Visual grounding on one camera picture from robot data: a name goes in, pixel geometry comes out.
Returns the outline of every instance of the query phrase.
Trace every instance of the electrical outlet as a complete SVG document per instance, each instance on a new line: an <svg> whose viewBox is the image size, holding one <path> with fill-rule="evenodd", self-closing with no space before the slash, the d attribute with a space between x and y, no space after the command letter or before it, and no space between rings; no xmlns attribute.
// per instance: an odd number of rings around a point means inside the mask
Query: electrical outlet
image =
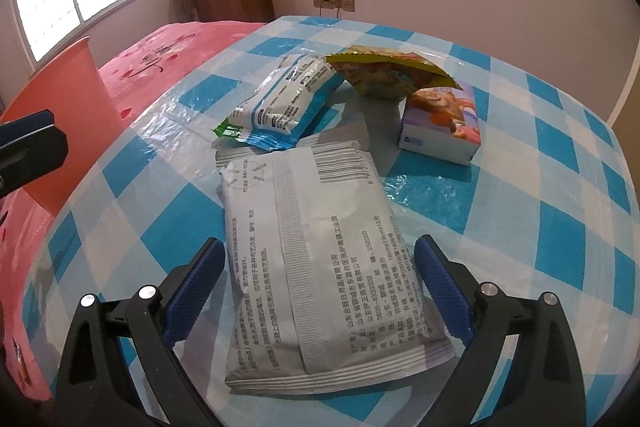
<svg viewBox="0 0 640 427"><path fill-rule="evenodd" d="M326 8L331 10L336 0L314 0L314 8Z"/></svg>
<svg viewBox="0 0 640 427"><path fill-rule="evenodd" d="M344 12L355 12L356 11L356 1L354 0L341 0L342 1L342 11Z"/></svg>

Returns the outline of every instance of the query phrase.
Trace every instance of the cartoon tissue box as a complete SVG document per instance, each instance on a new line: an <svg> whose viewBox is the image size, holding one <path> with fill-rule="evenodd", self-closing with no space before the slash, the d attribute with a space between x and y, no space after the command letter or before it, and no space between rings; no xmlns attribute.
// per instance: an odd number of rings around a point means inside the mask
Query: cartoon tissue box
<svg viewBox="0 0 640 427"><path fill-rule="evenodd" d="M400 149L469 165L480 147L480 130L473 89L428 87L406 101Z"/></svg>

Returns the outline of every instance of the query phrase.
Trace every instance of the wet wipes package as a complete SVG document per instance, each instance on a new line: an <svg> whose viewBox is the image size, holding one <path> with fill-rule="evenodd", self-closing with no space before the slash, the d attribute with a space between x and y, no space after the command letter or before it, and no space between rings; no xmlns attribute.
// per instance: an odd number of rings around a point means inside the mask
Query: wet wipes package
<svg viewBox="0 0 640 427"><path fill-rule="evenodd" d="M222 177L236 305L229 387L327 393L454 356L357 142L248 150Z"/></svg>
<svg viewBox="0 0 640 427"><path fill-rule="evenodd" d="M324 57L289 55L213 131L268 151L289 149L343 81Z"/></svg>
<svg viewBox="0 0 640 427"><path fill-rule="evenodd" d="M369 130L363 119L355 120L338 127L325 129L316 134L301 138L296 147L311 147L335 142L357 142L362 151L369 150ZM222 169L238 158L246 158L255 154L257 156L269 154L258 147L236 147L234 149L219 149L216 151L216 167Z"/></svg>

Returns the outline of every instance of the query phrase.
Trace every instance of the bed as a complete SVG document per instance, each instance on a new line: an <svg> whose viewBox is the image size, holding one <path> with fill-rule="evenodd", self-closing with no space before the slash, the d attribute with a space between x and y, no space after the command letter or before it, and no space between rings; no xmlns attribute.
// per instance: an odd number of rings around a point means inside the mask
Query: bed
<svg viewBox="0 0 640 427"><path fill-rule="evenodd" d="M199 65L263 26L243 22L190 22L169 24L113 57L100 68L100 75L117 110L127 125L139 117L162 93L173 87ZM20 316L22 294L33 258L53 222L46 210L23 189L5 198L0 225L0 303L4 315L6 365L14 379L35 368L27 345L19 344L24 364L18 363L14 338L24 338ZM49 389L34 383L23 393L46 399Z"/></svg>

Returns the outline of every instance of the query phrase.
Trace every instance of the plastic table cover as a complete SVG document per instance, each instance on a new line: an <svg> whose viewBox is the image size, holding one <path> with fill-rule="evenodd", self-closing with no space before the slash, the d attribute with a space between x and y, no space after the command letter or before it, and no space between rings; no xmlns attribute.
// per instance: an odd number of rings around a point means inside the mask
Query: plastic table cover
<svg viewBox="0 0 640 427"><path fill-rule="evenodd" d="M212 128L283 55L327 54L350 44L418 51L474 87L482 146L468 167L399 150L398 104L359 98L346 84L312 127L363 115L409 245L430 233L450 259L508 295L559 296L580 355L588 423L596 420L632 371L640 338L638 203L614 134L569 95L500 60L406 30L313 17L278 19L191 71L87 174L28 278L23 318L42 371L32 378L54 390L82 295L127 298L188 263L207 237L225 238L214 156L237 144ZM233 321L225 272L191 335L175 347L196 388L231 426L414 425L456 364L337 394L232 394L224 378ZM454 345L461 353L462 343ZM162 418L132 344L123 346L146 407ZM513 350L511 339L477 418L492 412Z"/></svg>

